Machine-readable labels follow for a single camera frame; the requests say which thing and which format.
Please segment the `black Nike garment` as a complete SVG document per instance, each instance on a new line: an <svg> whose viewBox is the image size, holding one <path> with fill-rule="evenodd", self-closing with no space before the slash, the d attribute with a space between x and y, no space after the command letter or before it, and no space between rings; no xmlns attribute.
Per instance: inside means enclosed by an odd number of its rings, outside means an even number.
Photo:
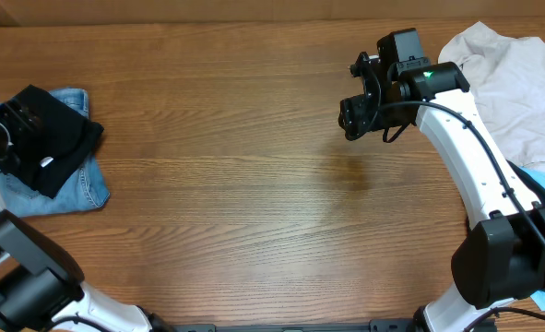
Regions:
<svg viewBox="0 0 545 332"><path fill-rule="evenodd" d="M545 172L521 168L508 161L508 164L517 175L517 178L539 199L545 208Z"/></svg>

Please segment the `folded light blue jeans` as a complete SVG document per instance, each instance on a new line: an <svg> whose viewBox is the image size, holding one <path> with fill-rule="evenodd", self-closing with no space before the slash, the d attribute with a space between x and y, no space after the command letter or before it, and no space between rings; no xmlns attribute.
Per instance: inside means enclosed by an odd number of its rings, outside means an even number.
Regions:
<svg viewBox="0 0 545 332"><path fill-rule="evenodd" d="M83 89L48 91L89 119L89 96ZM100 166L92 152L68 178L54 198L31 190L12 174L0 172L0 193L6 208L20 218L102 208L110 198Z"/></svg>

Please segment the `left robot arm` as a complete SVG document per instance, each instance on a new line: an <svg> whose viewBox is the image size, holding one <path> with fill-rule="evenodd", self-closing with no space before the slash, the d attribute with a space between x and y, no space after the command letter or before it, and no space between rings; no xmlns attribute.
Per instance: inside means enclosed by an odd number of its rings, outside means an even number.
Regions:
<svg viewBox="0 0 545 332"><path fill-rule="evenodd" d="M0 170L48 196L95 148L103 128L28 86L0 107ZM167 331L155 314L90 286L75 259L6 209L0 193L0 329Z"/></svg>

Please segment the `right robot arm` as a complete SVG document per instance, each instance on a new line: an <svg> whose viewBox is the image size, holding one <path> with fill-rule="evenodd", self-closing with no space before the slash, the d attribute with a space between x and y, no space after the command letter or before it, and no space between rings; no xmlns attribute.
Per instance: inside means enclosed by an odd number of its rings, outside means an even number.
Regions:
<svg viewBox="0 0 545 332"><path fill-rule="evenodd" d="M414 29L389 33L350 73L363 92L340 103L348 140L381 132L390 143L416 126L461 194L468 235L451 260L452 286L411 318L374 319L372 331L493 331L515 301L545 292L545 192L508 162L478 113L460 68L433 64Z"/></svg>

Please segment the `black t-shirt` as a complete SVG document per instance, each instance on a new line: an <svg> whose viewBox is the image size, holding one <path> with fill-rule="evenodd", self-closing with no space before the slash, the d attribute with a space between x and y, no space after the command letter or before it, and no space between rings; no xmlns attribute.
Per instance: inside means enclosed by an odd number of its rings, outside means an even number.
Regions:
<svg viewBox="0 0 545 332"><path fill-rule="evenodd" d="M13 98L41 118L41 169L38 173L5 174L12 174L31 190L54 198L95 149L103 127L74 111L50 92L32 85Z"/></svg>

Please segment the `beige crumpled garment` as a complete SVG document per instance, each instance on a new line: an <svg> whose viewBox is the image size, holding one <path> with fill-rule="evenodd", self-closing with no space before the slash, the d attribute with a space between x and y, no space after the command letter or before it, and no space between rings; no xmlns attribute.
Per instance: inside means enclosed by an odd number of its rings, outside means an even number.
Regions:
<svg viewBox="0 0 545 332"><path fill-rule="evenodd" d="M457 34L438 61L456 63L480 117L503 155L545 172L545 43L510 38L477 22Z"/></svg>

